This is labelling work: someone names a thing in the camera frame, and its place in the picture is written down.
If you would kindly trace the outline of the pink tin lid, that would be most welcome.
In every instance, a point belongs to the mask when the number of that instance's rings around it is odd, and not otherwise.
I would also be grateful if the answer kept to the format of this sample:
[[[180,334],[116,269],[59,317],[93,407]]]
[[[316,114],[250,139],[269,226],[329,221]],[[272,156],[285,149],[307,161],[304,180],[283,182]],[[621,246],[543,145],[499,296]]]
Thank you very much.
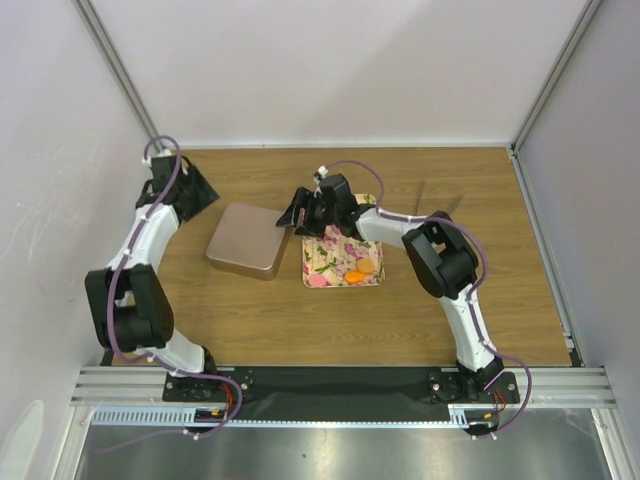
[[[277,210],[246,205],[241,203],[229,204],[218,222],[212,235],[231,236],[283,236],[289,239],[291,230],[277,227],[276,221],[282,212]]]

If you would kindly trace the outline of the metal tongs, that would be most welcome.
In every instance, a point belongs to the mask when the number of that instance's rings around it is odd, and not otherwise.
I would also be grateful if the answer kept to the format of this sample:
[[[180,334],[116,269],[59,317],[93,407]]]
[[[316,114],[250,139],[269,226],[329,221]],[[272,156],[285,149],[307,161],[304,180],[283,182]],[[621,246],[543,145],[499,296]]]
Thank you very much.
[[[452,215],[460,206],[464,199],[462,193],[455,195],[444,195],[433,193],[425,180],[420,184],[417,200],[415,202],[413,214],[415,216],[434,213],[436,211],[444,211]]]

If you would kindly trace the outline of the gold cookie tin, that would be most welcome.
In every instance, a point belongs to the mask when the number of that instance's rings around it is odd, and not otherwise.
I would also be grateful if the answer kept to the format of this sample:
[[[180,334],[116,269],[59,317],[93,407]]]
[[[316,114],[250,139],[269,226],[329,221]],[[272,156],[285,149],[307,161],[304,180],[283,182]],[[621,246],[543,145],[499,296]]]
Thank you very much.
[[[287,240],[286,235],[214,235],[206,248],[206,257],[218,270],[270,281],[277,275]]]

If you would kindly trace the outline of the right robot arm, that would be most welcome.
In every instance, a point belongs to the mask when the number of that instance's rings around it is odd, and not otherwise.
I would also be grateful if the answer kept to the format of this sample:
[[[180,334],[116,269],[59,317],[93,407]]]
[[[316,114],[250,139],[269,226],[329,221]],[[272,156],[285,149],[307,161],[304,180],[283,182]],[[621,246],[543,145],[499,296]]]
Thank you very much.
[[[341,174],[315,175],[316,188],[296,190],[280,227],[299,236],[324,235],[329,226],[351,239],[405,251],[421,287],[439,300],[454,337],[462,394],[474,402],[492,395],[504,363],[491,342],[477,301],[480,259],[469,233],[449,213],[410,216],[361,203]]]

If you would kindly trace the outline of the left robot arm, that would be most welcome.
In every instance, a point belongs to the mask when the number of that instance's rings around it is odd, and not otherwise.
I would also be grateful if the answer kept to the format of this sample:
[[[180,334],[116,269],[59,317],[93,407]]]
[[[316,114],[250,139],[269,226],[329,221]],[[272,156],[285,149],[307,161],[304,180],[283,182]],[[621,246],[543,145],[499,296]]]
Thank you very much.
[[[174,386],[185,388],[195,401],[224,391],[234,405],[243,398],[242,387],[219,374],[206,347],[177,329],[157,274],[179,227],[219,196],[183,155],[165,151],[143,162],[151,177],[136,202],[131,230],[109,264],[85,277],[97,340],[126,363],[145,360],[163,367]]]

